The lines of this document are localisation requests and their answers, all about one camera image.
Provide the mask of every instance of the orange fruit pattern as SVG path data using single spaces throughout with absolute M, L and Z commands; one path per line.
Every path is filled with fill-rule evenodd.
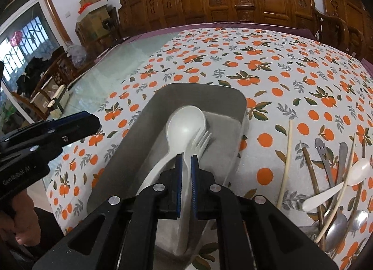
M 297 210 L 296 200 L 313 193 L 300 141 L 308 147 L 320 189 L 329 185 L 315 138 L 321 138 L 328 148 L 334 179 L 339 144 L 345 142 L 350 148 L 354 134 L 354 162 L 362 157 L 364 145 L 373 164 L 373 81 L 351 56 L 300 36 L 263 29 L 189 29 L 162 44 L 154 46 L 157 52 L 148 59 L 139 59 L 143 63 L 135 74 L 124 76 L 110 88 L 94 113 L 100 119 L 100 130 L 64 148 L 60 164 L 51 168 L 55 173 L 47 197 L 63 231 L 70 231 L 85 217 L 92 188 L 99 185 L 102 174 L 109 174 L 103 169 L 117 147 L 122 140 L 129 144 L 128 135 L 131 139 L 137 136 L 128 134 L 134 122 L 156 92 L 172 83 L 231 87 L 246 98 L 249 123 L 245 137 L 237 140 L 239 170 L 230 180 L 239 195 L 255 190 L 271 202 L 277 201 L 287 154 L 288 122 L 293 121 L 288 193 L 284 198 L 289 210 L 284 213 L 300 226 L 311 225 L 312 215 Z M 347 217 L 357 188 L 348 187 L 343 197 Z M 373 232 L 373 175 L 364 181 L 359 209 L 367 210 L 369 218 L 365 227 L 355 236 L 349 233 L 338 247 L 334 261 L 340 268 L 349 266 L 358 246 Z

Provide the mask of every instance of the cutlery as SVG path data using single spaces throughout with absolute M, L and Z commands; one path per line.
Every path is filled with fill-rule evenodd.
M 366 222 L 368 217 L 369 215 L 367 212 L 363 210 L 357 210 L 354 214 L 354 217 L 350 219 L 350 221 L 352 221 L 352 225 L 349 231 L 354 232 L 359 230 L 361 226 Z
M 351 147 L 351 153 L 350 153 L 350 159 L 348 161 L 348 166 L 347 166 L 347 170 L 346 170 L 346 180 L 342 183 L 342 189 L 341 189 L 341 192 L 339 193 L 338 195 L 338 200 L 337 200 L 337 203 L 335 204 L 335 206 L 333 207 L 333 210 L 331 211 L 331 214 L 329 215 L 328 217 L 328 220 L 326 221 L 325 225 L 322 227 L 319 235 L 317 236 L 317 238 L 315 239 L 315 243 L 318 243 L 321 238 L 323 237 L 323 235 L 325 234 L 325 232 L 328 230 L 329 226 L 331 225 L 333 219 L 334 219 L 334 216 L 335 214 L 337 213 L 337 209 L 339 209 L 339 205 L 340 203 L 342 202 L 342 198 L 343 198 L 343 195 L 346 191 L 346 188 L 347 188 L 347 184 L 348 184 L 348 181 L 350 179 L 350 177 L 352 176 L 353 177 L 353 170 L 352 170 L 352 160 L 354 158 L 354 153 L 355 153 L 355 143 L 356 143 L 356 134 L 354 134 L 354 138 L 353 138 L 353 141 L 352 141 L 352 147 Z
M 315 171 L 313 169 L 313 166 L 312 166 L 312 162 L 311 162 L 311 159 L 310 159 L 310 155 L 307 151 L 307 148 L 305 146 L 303 146 L 302 142 L 300 142 L 301 144 L 301 147 L 302 147 L 302 152 L 303 152 L 303 155 L 304 155 L 304 159 L 305 159 L 305 163 L 308 167 L 308 171 L 310 173 L 310 177 L 311 177 L 311 182 L 312 182 L 312 187 L 313 187 L 313 192 L 316 194 L 319 194 L 320 193 L 320 189 L 318 188 L 318 180 L 316 178 L 316 175 L 315 175 Z M 318 221 L 317 221 L 318 225 L 317 227 L 312 227 L 314 229 L 316 229 L 316 231 L 312 231 L 312 232 L 305 232 L 303 231 L 309 238 L 311 238 L 312 235 L 315 235 L 319 232 L 319 229 L 318 227 L 322 227 L 324 225 L 324 214 L 323 214 L 323 211 L 321 209 L 320 206 L 318 206 Z M 325 250 L 325 238 L 323 238 L 321 241 L 320 241 L 320 248 L 321 250 Z
M 293 120 L 289 120 L 289 131 L 288 131 L 288 147 L 286 151 L 286 161 L 285 161 L 285 170 L 282 175 L 282 182 L 281 182 L 281 187 L 280 187 L 280 192 L 279 192 L 279 199 L 277 201 L 277 209 L 281 209 L 282 205 L 282 200 L 283 200 L 283 195 L 285 193 L 285 188 L 286 188 L 286 183 L 288 181 L 288 176 L 289 176 L 289 168 L 290 168 L 290 163 L 291 163 L 291 145 L 293 141 Z
M 192 184 L 191 184 L 191 159 L 193 155 L 197 155 L 198 160 L 201 159 L 206 146 L 211 138 L 211 132 L 206 131 L 204 134 L 198 130 L 195 136 L 190 140 L 186 147 L 183 160 L 183 174 L 182 174 L 182 192 L 181 192 L 181 211 L 178 219 L 178 233 L 177 244 L 173 251 L 175 256 L 180 256 L 185 253 L 188 244 L 189 234 L 189 219 L 192 201 Z
M 367 158 L 361 158 L 356 162 L 355 165 L 350 170 L 348 179 L 346 179 L 346 184 L 348 186 L 354 186 L 361 183 L 370 174 L 370 162 Z M 327 201 L 334 194 L 340 191 L 343 187 L 343 182 L 330 188 L 318 195 L 306 199 L 302 204 L 302 210 L 309 212 L 317 206 L 321 205 L 323 202 Z
M 333 175 L 332 175 L 332 169 L 330 167 L 330 163 L 329 163 L 329 159 L 328 159 L 328 151 L 326 150 L 325 143 L 320 138 L 316 138 L 315 139 L 315 147 L 316 147 L 316 149 L 318 151 L 318 154 L 320 155 L 320 158 L 321 158 L 321 160 L 324 164 L 326 175 L 327 175 L 328 180 L 329 180 L 329 185 L 330 185 L 330 187 L 334 187 L 335 184 L 334 184 L 334 179 L 333 179 Z
M 153 167 L 142 182 L 136 195 L 144 188 L 154 184 L 165 165 L 177 154 L 183 153 L 193 137 L 206 131 L 206 118 L 203 112 L 195 106 L 181 107 L 169 117 L 166 124 L 167 154 Z
M 339 164 L 337 168 L 337 184 L 342 182 L 343 170 L 345 168 L 346 159 L 348 154 L 348 147 L 345 142 L 339 144 Z M 327 218 L 330 210 L 335 205 L 338 196 L 335 194 L 333 196 L 333 200 L 329 205 L 328 210 L 325 212 L 325 218 Z M 348 226 L 348 221 L 346 216 L 342 213 L 341 209 L 338 208 L 337 216 L 334 222 L 331 224 L 328 232 L 326 233 L 326 246 L 325 252 L 331 252 L 335 247 L 338 246 L 339 242 L 341 241 L 344 232 L 346 231 Z

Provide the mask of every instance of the pink decoration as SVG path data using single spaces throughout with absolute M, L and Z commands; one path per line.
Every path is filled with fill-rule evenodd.
M 22 41 L 23 33 L 22 31 L 16 31 L 13 36 L 10 38 L 10 45 L 13 47 L 18 46 L 18 44 Z

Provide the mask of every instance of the person's hand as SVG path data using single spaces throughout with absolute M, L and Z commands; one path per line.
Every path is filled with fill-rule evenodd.
M 14 220 L 5 213 L 0 212 L 1 237 L 6 239 L 6 235 L 4 235 L 4 230 L 6 230 L 16 234 L 16 241 L 20 245 L 36 246 L 39 244 L 41 233 L 39 219 L 34 211 L 34 202 L 27 195 L 26 190 L 23 190 L 12 199 L 12 207 L 16 212 Z

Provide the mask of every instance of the white plastic fork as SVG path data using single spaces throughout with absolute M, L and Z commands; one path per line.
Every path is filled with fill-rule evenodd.
M 191 158 L 193 155 L 197 155 L 198 160 L 201 159 L 206 146 L 211 138 L 211 132 L 206 131 L 205 134 L 199 134 L 199 130 L 190 140 L 188 146 L 186 147 L 183 155 L 184 166 L 182 175 L 182 186 L 181 186 L 181 210 L 177 243 L 174 247 L 174 255 L 180 256 L 185 253 L 188 243 L 188 233 L 189 233 L 189 218 L 190 218 L 190 208 L 192 201 L 192 184 L 191 184 Z

